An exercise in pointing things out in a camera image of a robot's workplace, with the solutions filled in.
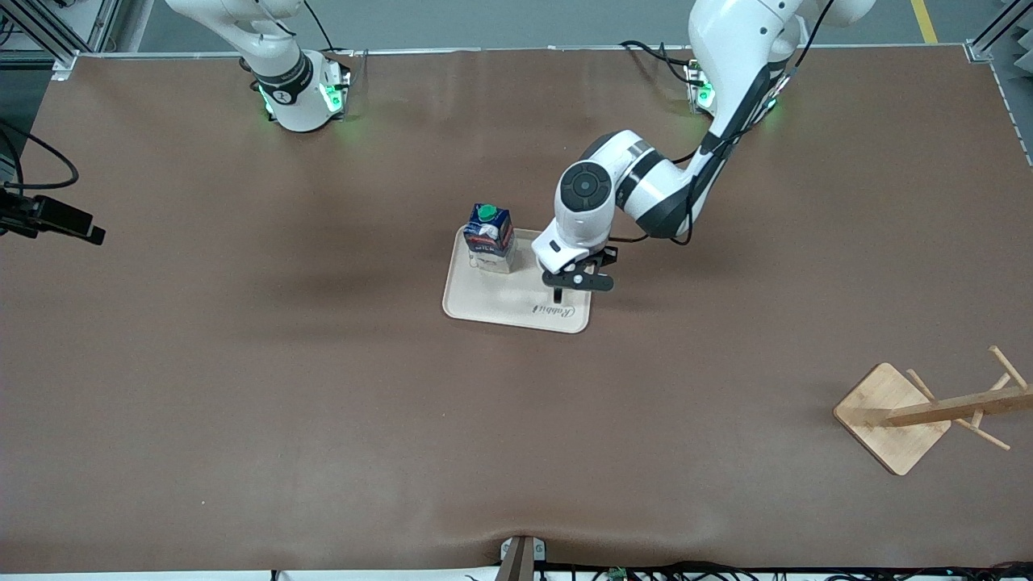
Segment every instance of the wooden stand base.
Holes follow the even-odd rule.
[[[904,476],[943,437],[950,421],[903,427],[880,424],[893,409],[928,402],[893,365],[881,363],[843,398],[833,415],[887,470]]]

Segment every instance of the beige tray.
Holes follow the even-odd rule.
[[[513,270],[500,274],[474,265],[463,240],[456,233],[448,279],[441,307],[452,318],[526,327],[558,333],[580,333],[588,327],[592,294],[564,290],[563,301],[553,303],[553,289],[541,282],[541,267],[534,257],[531,241],[538,232],[513,232]]]

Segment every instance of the wooden peg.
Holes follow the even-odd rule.
[[[911,376],[911,380],[914,381],[915,387],[918,388],[918,391],[921,392],[921,395],[926,396],[926,399],[928,399],[929,401],[936,401],[936,396],[934,396],[933,392],[931,392],[929,388],[926,386],[926,381],[922,381],[921,377],[919,377],[918,374],[914,372],[914,369],[908,369],[907,374]]]
[[[1008,372],[1008,375],[1011,375],[1011,378],[1014,379],[1016,384],[1019,384],[1019,387],[1021,387],[1024,390],[1029,389],[1030,387],[1029,384],[1026,383],[1026,379],[1023,379],[1023,376],[1019,374],[1019,371],[1016,371],[1014,366],[1011,365],[1011,362],[1008,361],[1008,358],[1004,357],[1004,354],[1001,353],[1001,349],[997,348],[997,345],[991,345],[990,353],[994,354],[994,357],[996,357],[997,361],[999,361],[1001,365],[1004,366],[1004,369]]]
[[[982,439],[984,439],[984,440],[993,444],[994,446],[1000,448],[1001,450],[1004,450],[1005,452],[1007,452],[1008,450],[1011,450],[1010,446],[1008,446],[1007,444],[1004,444],[1003,441],[997,439],[996,437],[994,437],[994,436],[988,434],[987,432],[980,430],[978,426],[973,426],[972,424],[969,424],[965,420],[954,420],[954,423],[958,424],[959,426],[963,427],[963,428],[971,430],[972,433],[974,433],[975,435],[977,435],[977,436],[981,437]]]
[[[994,384],[993,387],[990,388],[990,391],[996,392],[997,390],[1003,389],[1004,386],[1008,385],[1008,379],[1010,379],[1010,378],[1011,378],[1011,375],[1009,373],[1005,373],[1004,375],[1001,375],[1001,378],[998,379],[997,383]]]

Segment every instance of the wooden mug tree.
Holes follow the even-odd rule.
[[[983,416],[1033,408],[1033,390],[996,346],[1004,374],[989,391],[938,400],[913,369],[909,381],[893,365],[875,367],[833,410],[836,419],[890,472],[904,476],[951,423],[1003,449],[1011,448],[979,426]]]

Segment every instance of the green bottle cap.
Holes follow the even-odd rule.
[[[498,213],[499,209],[491,204],[484,204],[480,208],[477,208],[477,217],[486,222],[494,218]]]

